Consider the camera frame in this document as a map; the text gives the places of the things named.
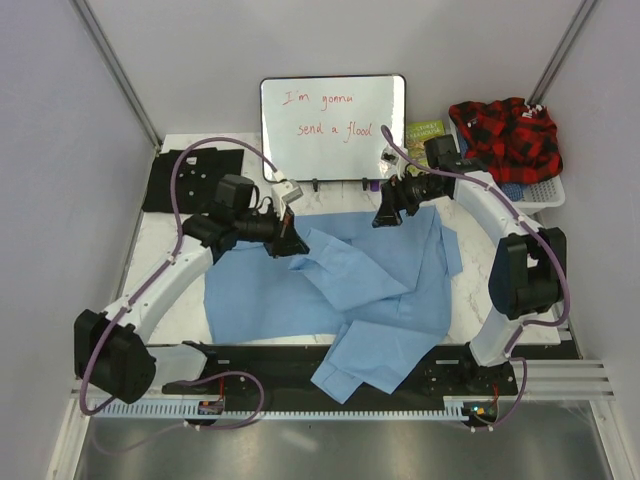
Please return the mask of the light blue long sleeve shirt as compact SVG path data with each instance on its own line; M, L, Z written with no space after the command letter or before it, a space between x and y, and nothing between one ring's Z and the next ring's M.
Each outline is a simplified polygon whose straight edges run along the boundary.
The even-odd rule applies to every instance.
M433 207L398 227L374 228L358 212L302 216L296 228L307 254L274 259L242 242L206 273L212 338L330 335L318 388L341 403L362 384L394 392L449 331L457 234Z

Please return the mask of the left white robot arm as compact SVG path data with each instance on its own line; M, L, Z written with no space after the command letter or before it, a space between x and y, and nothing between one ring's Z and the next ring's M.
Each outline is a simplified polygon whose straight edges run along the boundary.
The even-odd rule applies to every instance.
M203 212L178 224L177 243L133 289L100 312L83 311L74 323L74 367L81 387L94 386L126 404L150 388L185 381L198 393L219 382L218 367L193 343L150 347L147 342L176 300L238 242L260 243L273 258L306 254L291 203L302 196L284 177L271 186L265 212L253 206L257 186L226 175Z

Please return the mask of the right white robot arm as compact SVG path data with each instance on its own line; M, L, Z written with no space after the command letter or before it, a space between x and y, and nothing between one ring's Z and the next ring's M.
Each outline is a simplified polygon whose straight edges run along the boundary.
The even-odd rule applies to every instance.
M527 327L562 324L561 319L544 321L539 316L557 303L570 308L566 236L517 208L484 162L460 155L453 136L426 141L427 163L413 175L408 169L414 160L394 142L387 126L381 132L387 142L381 158L394 165L396 172L381 184L373 227L399 226L405 217L416 215L422 203L448 197L475 219L496 248L488 282L492 308L467 346L467 362L457 371L465 391L481 393L494 381L492 367L510 359Z

